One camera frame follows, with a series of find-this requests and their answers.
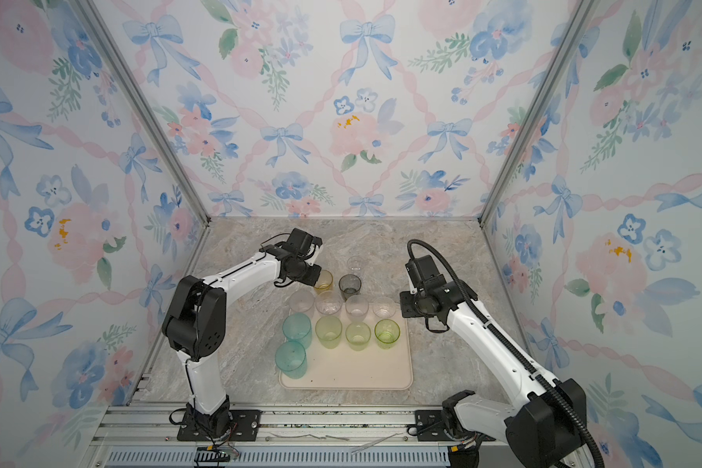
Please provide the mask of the yellow cup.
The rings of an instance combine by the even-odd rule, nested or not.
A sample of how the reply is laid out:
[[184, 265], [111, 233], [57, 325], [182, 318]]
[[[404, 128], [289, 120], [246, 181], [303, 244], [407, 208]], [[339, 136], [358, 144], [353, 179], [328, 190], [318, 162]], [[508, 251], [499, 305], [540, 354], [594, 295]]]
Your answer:
[[322, 294], [322, 292], [327, 292], [333, 290], [333, 274], [326, 269], [322, 269], [321, 273], [314, 285], [314, 290], [316, 294]]

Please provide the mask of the clear cup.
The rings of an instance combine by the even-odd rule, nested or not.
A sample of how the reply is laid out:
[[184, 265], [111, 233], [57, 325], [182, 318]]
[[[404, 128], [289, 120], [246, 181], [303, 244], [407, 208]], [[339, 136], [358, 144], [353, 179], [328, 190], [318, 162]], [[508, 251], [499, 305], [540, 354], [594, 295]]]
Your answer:
[[349, 296], [344, 306], [346, 316], [351, 322], [364, 322], [370, 309], [369, 301], [362, 294]]
[[314, 307], [315, 296], [308, 290], [293, 292], [289, 297], [289, 306], [292, 313], [310, 313]]
[[391, 298], [379, 296], [372, 300], [372, 312], [379, 319], [392, 319], [398, 310], [398, 305]]
[[348, 261], [346, 262], [348, 270], [356, 275], [360, 275], [364, 268], [365, 268], [365, 261], [362, 259], [362, 257], [358, 257], [358, 255], [353, 255], [353, 257], [349, 257]]

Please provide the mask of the grey smoky cup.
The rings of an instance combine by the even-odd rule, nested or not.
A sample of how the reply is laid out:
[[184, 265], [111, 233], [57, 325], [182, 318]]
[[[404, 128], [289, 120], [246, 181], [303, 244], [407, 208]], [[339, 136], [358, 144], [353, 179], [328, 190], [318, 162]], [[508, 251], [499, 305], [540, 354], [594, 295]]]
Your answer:
[[362, 289], [362, 280], [355, 274], [346, 274], [339, 279], [339, 290], [343, 300], [348, 300], [353, 296], [360, 294]]

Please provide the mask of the teal cup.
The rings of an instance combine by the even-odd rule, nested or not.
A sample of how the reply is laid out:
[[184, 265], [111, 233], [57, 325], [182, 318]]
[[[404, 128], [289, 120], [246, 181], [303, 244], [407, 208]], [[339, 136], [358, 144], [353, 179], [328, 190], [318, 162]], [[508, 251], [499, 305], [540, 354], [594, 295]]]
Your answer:
[[282, 332], [286, 340], [299, 342], [305, 349], [312, 343], [313, 331], [311, 319], [304, 313], [288, 316], [282, 324]]
[[275, 353], [275, 364], [287, 378], [302, 378], [307, 371], [307, 356], [304, 346], [296, 340], [284, 342]]

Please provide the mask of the small green cup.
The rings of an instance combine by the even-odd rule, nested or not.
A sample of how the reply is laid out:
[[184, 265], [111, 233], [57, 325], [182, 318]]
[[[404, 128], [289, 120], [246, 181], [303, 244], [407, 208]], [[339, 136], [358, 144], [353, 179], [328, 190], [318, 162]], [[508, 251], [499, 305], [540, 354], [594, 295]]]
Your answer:
[[345, 338], [354, 351], [363, 351], [369, 344], [372, 331], [365, 322], [352, 322], [346, 327]]

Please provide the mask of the tall light green cup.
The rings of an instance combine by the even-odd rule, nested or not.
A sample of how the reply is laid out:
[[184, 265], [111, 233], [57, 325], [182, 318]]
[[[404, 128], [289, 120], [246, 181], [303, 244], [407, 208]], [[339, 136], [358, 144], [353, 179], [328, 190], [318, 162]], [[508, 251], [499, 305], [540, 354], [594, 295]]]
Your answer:
[[323, 347], [335, 349], [341, 341], [343, 325], [337, 316], [324, 316], [317, 321], [315, 333]]

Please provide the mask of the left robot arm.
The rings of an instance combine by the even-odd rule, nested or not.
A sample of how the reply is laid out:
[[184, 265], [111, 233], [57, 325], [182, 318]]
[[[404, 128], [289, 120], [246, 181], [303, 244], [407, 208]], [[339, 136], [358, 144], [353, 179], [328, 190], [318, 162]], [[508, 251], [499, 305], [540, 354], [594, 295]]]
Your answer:
[[294, 283], [314, 287], [322, 271], [316, 263], [322, 248], [321, 238], [295, 228], [261, 243], [257, 253], [234, 267], [179, 280], [161, 333], [181, 361], [188, 383], [183, 418], [188, 429], [216, 441], [233, 427], [218, 364], [228, 307], [268, 283], [277, 288]]

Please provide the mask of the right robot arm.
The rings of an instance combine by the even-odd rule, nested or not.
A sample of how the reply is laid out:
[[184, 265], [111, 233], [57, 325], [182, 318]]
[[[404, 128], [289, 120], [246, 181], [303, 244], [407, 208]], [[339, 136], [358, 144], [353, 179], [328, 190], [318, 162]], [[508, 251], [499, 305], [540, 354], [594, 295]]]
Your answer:
[[446, 431], [456, 440], [479, 435], [507, 444], [525, 467], [553, 467], [585, 450], [594, 464], [603, 456], [587, 427], [586, 394], [572, 380], [559, 380], [507, 335], [477, 294], [434, 259], [411, 257], [409, 290], [400, 294], [406, 318], [440, 321], [476, 352], [497, 378], [505, 404], [464, 390], [442, 403]]

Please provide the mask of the beige rectangular tray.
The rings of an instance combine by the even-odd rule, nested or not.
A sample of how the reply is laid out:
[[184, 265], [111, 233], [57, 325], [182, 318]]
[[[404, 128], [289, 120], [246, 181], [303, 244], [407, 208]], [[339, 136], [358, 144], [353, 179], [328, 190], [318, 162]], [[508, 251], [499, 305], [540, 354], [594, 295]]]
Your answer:
[[346, 338], [352, 321], [342, 310], [335, 317], [342, 324], [337, 346], [328, 348], [314, 335], [306, 351], [307, 369], [301, 378], [290, 378], [284, 372], [279, 382], [292, 390], [407, 390], [413, 384], [413, 362], [409, 346], [409, 330], [399, 304], [382, 302], [398, 325], [400, 335], [395, 343], [384, 348], [372, 333], [366, 346], [356, 350]]

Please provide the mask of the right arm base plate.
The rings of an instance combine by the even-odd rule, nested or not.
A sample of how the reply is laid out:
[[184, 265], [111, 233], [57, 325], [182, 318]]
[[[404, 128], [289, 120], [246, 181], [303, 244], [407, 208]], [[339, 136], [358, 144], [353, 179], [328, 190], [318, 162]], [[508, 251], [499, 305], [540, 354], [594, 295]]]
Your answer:
[[495, 441], [488, 435], [465, 429], [454, 415], [444, 409], [415, 411], [415, 422], [407, 428], [407, 433], [419, 442], [464, 443], [476, 436], [483, 442]]

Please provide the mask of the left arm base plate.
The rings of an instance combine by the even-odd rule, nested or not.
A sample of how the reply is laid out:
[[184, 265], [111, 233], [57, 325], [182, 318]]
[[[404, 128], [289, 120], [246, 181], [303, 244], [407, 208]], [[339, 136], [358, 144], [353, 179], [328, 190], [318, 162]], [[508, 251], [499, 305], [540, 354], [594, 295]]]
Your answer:
[[179, 442], [255, 442], [262, 412], [257, 409], [230, 409], [218, 415], [186, 411], [177, 424]]

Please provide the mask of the aluminium frame rail base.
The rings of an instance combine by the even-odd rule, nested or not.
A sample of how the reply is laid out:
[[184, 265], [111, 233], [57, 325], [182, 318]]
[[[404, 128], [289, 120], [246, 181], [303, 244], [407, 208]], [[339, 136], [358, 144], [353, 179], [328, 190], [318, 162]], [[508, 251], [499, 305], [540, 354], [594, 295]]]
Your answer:
[[517, 467], [491, 439], [460, 450], [423, 415], [433, 407], [238, 405], [237, 427], [218, 448], [183, 430], [183, 407], [142, 403], [108, 409], [83, 467]]

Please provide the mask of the left aluminium corner post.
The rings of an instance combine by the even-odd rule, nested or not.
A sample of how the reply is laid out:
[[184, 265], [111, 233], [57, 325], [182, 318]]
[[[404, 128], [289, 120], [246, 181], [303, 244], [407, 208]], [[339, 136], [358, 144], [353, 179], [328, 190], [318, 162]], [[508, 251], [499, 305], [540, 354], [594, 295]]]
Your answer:
[[151, 105], [142, 89], [140, 89], [140, 85], [136, 83], [133, 71], [128, 66], [108, 27], [101, 18], [96, 5], [93, 1], [86, 0], [70, 1], [69, 4], [78, 15], [81, 23], [87, 28], [91, 37], [96, 41], [103, 59], [119, 79], [126, 99], [128, 99], [128, 102], [134, 109], [134, 115], [142, 124], [142, 128], [150, 137], [150, 140], [152, 140], [160, 154], [160, 158], [183, 192], [185, 200], [193, 208], [195, 216], [204, 226], [208, 226], [211, 218], [207, 214], [204, 204], [187, 177], [183, 164], [179, 162], [169, 145], [169, 140], [159, 125]]

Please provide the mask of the aluminium corner post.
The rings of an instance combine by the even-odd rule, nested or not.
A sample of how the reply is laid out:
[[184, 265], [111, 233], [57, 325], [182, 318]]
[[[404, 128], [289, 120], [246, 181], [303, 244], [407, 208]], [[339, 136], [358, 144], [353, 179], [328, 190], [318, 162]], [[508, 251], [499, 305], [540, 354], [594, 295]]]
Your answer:
[[483, 214], [479, 218], [479, 224], [482, 229], [487, 228], [491, 218], [497, 211], [497, 205], [501, 200], [515, 168], [520, 164], [523, 152], [528, 147], [528, 141], [532, 137], [535, 129], [538, 127], [543, 113], [546, 111], [551, 99], [557, 88], [557, 83], [569, 66], [571, 56], [576, 52], [576, 48], [580, 42], [581, 36], [588, 28], [588, 23], [592, 19], [594, 10], [597, 7], [597, 2], [593, 0], [582, 0], [577, 3], [573, 15], [569, 18], [567, 29], [561, 38], [559, 47], [553, 56], [549, 66], [546, 69], [545, 76], [536, 90], [534, 99], [528, 107], [526, 121], [524, 126], [512, 145], [512, 149], [507, 155], [503, 167], [500, 169], [495, 185], [489, 193], [489, 198], [485, 204]]
[[70, 1], [69, 4], [78, 15], [81, 23], [87, 28], [91, 37], [96, 41], [103, 59], [119, 79], [126, 99], [128, 99], [128, 102], [134, 109], [134, 115], [142, 124], [142, 128], [150, 137], [150, 140], [152, 140], [160, 154], [160, 158], [183, 192], [185, 200], [193, 208], [195, 216], [204, 226], [208, 226], [211, 218], [207, 214], [204, 204], [187, 177], [183, 164], [179, 162], [169, 145], [169, 140], [159, 125], [151, 105], [142, 89], [140, 89], [140, 85], [136, 83], [133, 71], [128, 66], [108, 27], [101, 18], [96, 5], [93, 1], [86, 0]]

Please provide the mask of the right aluminium corner post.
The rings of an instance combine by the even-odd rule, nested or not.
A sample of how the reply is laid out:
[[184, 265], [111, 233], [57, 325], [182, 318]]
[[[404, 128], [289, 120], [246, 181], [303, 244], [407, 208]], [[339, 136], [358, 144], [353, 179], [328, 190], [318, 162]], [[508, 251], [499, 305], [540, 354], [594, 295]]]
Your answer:
[[497, 211], [497, 205], [501, 200], [515, 168], [520, 164], [523, 152], [528, 147], [528, 141], [532, 137], [535, 129], [538, 127], [543, 113], [546, 111], [551, 99], [557, 88], [557, 83], [569, 66], [571, 56], [576, 52], [576, 48], [580, 42], [581, 36], [588, 28], [588, 23], [592, 19], [594, 10], [597, 7], [597, 2], [593, 0], [582, 0], [577, 3], [573, 15], [569, 18], [567, 29], [561, 38], [559, 47], [553, 56], [549, 66], [546, 69], [545, 76], [536, 90], [534, 99], [528, 107], [526, 121], [524, 126], [512, 145], [512, 149], [507, 155], [503, 167], [500, 169], [495, 185], [489, 193], [489, 198], [485, 204], [483, 214], [479, 218], [479, 224], [482, 229], [487, 228], [491, 218]]

